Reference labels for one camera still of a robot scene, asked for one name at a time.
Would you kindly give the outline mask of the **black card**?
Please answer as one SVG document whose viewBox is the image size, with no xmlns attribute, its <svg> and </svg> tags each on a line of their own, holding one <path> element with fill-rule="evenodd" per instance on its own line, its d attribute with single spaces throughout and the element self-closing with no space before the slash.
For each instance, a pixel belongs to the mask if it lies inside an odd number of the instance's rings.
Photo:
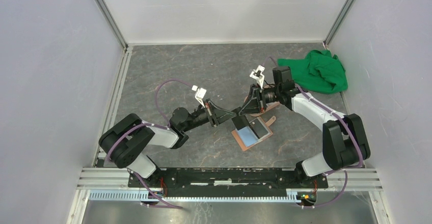
<svg viewBox="0 0 432 224">
<path fill-rule="evenodd" d="M 261 118 L 255 118 L 254 120 L 252 120 L 250 122 L 250 126 L 259 141 L 263 140 L 271 134 L 268 126 Z"/>
</svg>

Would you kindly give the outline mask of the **pink oval tray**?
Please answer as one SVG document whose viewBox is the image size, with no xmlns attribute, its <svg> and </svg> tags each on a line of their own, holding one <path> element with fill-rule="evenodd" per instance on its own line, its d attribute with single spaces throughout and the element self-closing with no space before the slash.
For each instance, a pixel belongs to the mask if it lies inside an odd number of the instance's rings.
<svg viewBox="0 0 432 224">
<path fill-rule="evenodd" d="M 266 108 L 265 108 L 263 111 L 258 112 L 258 113 L 254 113 L 254 114 L 250 114 L 250 116 L 253 116 L 253 117 L 259 117 L 259 116 L 261 116 L 262 114 L 264 114 L 264 113 L 270 111 L 271 109 L 273 109 L 273 108 L 275 108 L 275 107 L 277 107 L 277 106 L 279 106 L 279 105 L 280 105 L 280 102 L 272 102 L 272 103 L 268 103 L 268 104 L 266 105 Z"/>
</svg>

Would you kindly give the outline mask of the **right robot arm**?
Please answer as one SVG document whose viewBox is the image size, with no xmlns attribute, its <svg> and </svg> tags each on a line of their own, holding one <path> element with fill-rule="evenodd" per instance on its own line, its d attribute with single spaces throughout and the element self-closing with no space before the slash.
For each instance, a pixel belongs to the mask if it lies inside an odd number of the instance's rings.
<svg viewBox="0 0 432 224">
<path fill-rule="evenodd" d="M 345 115 L 318 101 L 295 83 L 288 66 L 274 68 L 274 84 L 265 87 L 264 70 L 259 65 L 251 71 L 250 78 L 255 83 L 237 114 L 263 113 L 269 104 L 279 103 L 320 129 L 321 152 L 296 164 L 294 181 L 298 186 L 308 187 L 319 175 L 327 176 L 339 170 L 363 166 L 370 157 L 370 148 L 359 115 Z"/>
</svg>

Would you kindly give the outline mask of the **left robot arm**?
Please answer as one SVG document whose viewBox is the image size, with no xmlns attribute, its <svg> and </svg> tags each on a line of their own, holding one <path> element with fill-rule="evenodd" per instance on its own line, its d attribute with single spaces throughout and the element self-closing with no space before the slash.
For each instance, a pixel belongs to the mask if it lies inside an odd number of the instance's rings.
<svg viewBox="0 0 432 224">
<path fill-rule="evenodd" d="M 99 146 L 106 153 L 105 160 L 120 169 L 137 173 L 148 187 L 160 181 L 158 166 L 143 151 L 148 146 L 178 149 L 188 140 L 186 132 L 209 123 L 216 127 L 238 115 L 207 99 L 192 113 L 184 107 L 175 109 L 167 126 L 142 120 L 131 113 L 99 138 Z"/>
</svg>

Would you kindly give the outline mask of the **tan leather card holder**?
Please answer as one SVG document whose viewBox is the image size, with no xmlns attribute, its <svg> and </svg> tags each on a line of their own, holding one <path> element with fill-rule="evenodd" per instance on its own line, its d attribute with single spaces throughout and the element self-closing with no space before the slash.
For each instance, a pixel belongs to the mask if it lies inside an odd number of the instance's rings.
<svg viewBox="0 0 432 224">
<path fill-rule="evenodd" d="M 265 124 L 268 126 L 271 134 L 264 138 L 263 140 L 258 140 L 258 138 L 256 137 L 256 135 L 254 134 L 254 132 L 251 129 L 251 126 L 249 127 L 245 127 L 241 130 L 236 130 L 234 129 L 231 134 L 234 137 L 234 139 L 236 140 L 236 142 L 238 143 L 238 145 L 240 146 L 242 151 L 246 151 L 249 150 L 251 147 L 255 146 L 256 144 L 266 140 L 267 138 L 271 137 L 273 135 L 272 130 L 270 129 L 270 126 L 276 121 L 276 116 L 272 116 L 268 121 L 264 121 Z"/>
</svg>

